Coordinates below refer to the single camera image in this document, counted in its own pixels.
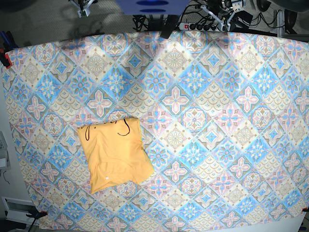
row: patterned tablecloth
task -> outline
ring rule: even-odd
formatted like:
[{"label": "patterned tablecloth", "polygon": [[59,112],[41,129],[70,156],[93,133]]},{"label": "patterned tablecloth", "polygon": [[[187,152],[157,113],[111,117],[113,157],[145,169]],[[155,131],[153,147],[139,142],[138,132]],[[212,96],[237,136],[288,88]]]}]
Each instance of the patterned tablecloth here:
[{"label": "patterned tablecloth", "polygon": [[[200,231],[309,204],[309,47],[236,33],[100,35],[19,48],[7,112],[44,229]],[[138,117],[155,173],[91,195],[76,128]]]}]

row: yellow towel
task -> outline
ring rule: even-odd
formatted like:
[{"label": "yellow towel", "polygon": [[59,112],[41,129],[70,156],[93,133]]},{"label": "yellow towel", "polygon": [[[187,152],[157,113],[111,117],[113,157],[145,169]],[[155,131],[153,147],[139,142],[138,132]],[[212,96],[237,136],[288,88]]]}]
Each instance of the yellow towel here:
[{"label": "yellow towel", "polygon": [[129,180],[139,184],[154,172],[138,119],[83,126],[77,132],[88,160],[92,194]]}]

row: floral pattern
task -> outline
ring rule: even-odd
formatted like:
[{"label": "floral pattern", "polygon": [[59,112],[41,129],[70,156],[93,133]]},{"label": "floral pattern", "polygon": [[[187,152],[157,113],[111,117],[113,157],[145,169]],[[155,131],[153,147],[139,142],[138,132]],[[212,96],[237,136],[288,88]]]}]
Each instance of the floral pattern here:
[{"label": "floral pattern", "polygon": [[[308,202],[309,47],[238,33],[90,36],[8,52],[17,160],[41,229],[204,231]],[[154,173],[91,192],[83,125],[136,117]]]}]

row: yellow cloth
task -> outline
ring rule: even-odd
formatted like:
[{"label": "yellow cloth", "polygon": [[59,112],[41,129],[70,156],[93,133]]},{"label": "yellow cloth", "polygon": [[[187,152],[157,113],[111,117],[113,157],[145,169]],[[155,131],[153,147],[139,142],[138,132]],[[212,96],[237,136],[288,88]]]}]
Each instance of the yellow cloth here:
[{"label": "yellow cloth", "polygon": [[139,184],[154,172],[142,146],[138,119],[86,125],[77,132],[88,160],[92,194],[129,180]]}]

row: power strip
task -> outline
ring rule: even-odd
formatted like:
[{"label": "power strip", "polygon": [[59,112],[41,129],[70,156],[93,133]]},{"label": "power strip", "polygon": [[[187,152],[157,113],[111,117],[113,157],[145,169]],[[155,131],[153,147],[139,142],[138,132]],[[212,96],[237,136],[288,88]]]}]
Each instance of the power strip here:
[{"label": "power strip", "polygon": [[196,23],[180,23],[179,30],[219,31],[216,26],[209,27],[208,25]]}]

